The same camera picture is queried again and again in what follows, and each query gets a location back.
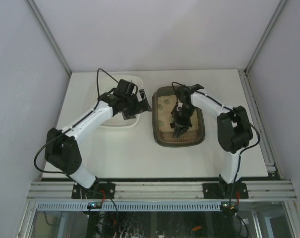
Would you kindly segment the black slotted litter scoop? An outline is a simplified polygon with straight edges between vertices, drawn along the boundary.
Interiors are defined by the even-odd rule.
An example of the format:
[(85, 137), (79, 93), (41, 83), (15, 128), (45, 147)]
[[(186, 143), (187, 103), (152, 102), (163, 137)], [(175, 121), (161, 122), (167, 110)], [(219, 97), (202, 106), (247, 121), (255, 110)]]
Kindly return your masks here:
[(171, 128), (175, 128), (177, 124), (181, 123), (182, 105), (183, 103), (177, 101), (171, 112), (171, 119), (170, 119)]

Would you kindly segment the brown translucent litter box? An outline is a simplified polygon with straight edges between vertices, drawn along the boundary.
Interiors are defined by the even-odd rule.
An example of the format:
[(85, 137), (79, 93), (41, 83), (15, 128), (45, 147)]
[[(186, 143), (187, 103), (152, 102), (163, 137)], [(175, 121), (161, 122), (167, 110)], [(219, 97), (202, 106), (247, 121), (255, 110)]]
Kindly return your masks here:
[(198, 145), (205, 139), (205, 125), (202, 110), (197, 109), (191, 117), (192, 127), (179, 138), (174, 137), (174, 129), (170, 126), (171, 112), (176, 104), (174, 86), (159, 88), (152, 97), (152, 127), (155, 142), (163, 147), (188, 147)]

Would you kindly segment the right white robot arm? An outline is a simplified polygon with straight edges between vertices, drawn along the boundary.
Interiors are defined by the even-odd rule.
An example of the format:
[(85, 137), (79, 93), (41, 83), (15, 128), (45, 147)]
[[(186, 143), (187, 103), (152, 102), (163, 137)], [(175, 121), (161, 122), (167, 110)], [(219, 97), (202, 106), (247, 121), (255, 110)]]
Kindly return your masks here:
[(207, 112), (217, 123), (217, 140), (224, 150), (224, 165), (219, 175), (219, 189), (225, 194), (239, 183), (242, 153), (250, 149), (253, 125), (243, 106), (230, 107), (211, 97), (200, 84), (173, 87), (176, 105), (171, 115), (174, 137), (178, 138), (192, 127), (195, 110)]

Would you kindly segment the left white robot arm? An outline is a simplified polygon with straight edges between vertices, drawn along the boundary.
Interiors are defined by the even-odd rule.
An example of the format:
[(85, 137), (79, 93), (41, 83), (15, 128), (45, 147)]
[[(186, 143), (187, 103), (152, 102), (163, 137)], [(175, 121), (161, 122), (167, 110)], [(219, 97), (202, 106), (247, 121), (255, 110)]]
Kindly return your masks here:
[(97, 105), (76, 121), (62, 129), (53, 127), (48, 131), (45, 160), (83, 188), (89, 189), (97, 183), (97, 177), (83, 165), (79, 144), (118, 113), (124, 119), (131, 119), (150, 111), (143, 89), (131, 94), (124, 94), (118, 89), (103, 93)]

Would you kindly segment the white plastic waste tray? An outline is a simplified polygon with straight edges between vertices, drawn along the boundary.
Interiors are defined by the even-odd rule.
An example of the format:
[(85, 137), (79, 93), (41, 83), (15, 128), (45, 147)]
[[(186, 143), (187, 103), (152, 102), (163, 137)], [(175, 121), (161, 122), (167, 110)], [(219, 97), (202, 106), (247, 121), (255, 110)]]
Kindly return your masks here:
[[(138, 89), (143, 88), (143, 80), (138, 76), (128, 75), (128, 74), (115, 74), (113, 75), (113, 78), (119, 81), (120, 79), (124, 79), (126, 81), (134, 83)], [(112, 88), (115, 88), (117, 86), (117, 83), (111, 79), (106, 74), (102, 73), (101, 76), (99, 76), (99, 90), (100, 95), (105, 92), (109, 92)], [(127, 119), (125, 120), (123, 118), (122, 113), (116, 114), (111, 119), (107, 120), (106, 122), (101, 124), (101, 127), (133, 127), (135, 126), (139, 121), (140, 115), (136, 115), (135, 118)]]

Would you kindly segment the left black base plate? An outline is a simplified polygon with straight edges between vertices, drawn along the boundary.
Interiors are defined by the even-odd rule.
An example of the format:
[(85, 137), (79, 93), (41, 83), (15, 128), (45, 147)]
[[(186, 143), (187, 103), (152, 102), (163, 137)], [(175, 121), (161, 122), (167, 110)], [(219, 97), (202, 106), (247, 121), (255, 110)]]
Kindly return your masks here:
[(75, 183), (72, 188), (72, 199), (114, 199), (116, 185), (112, 182), (99, 182), (93, 184), (90, 188), (84, 188)]

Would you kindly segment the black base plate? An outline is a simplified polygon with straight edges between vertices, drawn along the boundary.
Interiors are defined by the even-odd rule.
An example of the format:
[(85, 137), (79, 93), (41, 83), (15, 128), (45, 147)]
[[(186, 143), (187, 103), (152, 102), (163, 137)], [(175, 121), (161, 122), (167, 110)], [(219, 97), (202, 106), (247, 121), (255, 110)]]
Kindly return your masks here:
[(248, 199), (248, 191), (245, 183), (225, 185), (218, 183), (203, 183), (203, 196), (205, 199)]
[(116, 185), (112, 182), (99, 182), (93, 184), (90, 188), (84, 188), (75, 183), (72, 188), (72, 199), (114, 199)]

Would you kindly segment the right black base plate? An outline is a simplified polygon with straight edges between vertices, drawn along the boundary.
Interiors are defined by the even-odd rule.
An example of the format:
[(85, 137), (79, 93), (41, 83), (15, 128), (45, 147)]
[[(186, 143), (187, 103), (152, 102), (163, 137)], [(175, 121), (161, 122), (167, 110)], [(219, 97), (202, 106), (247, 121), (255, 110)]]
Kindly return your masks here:
[(203, 196), (205, 199), (248, 199), (248, 191), (245, 183), (225, 185), (218, 183), (203, 183)]

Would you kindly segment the aluminium mounting rail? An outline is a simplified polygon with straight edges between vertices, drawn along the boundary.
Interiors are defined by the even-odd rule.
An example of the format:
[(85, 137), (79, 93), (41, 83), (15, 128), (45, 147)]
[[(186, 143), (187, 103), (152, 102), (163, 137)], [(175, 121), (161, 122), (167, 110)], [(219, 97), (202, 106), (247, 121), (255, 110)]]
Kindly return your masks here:
[[(288, 180), (246, 181), (246, 191), (253, 201), (296, 200), (293, 185)], [(73, 182), (33, 182), (27, 200), (68, 201), (74, 192)], [(114, 200), (202, 200), (203, 182), (115, 182)]]

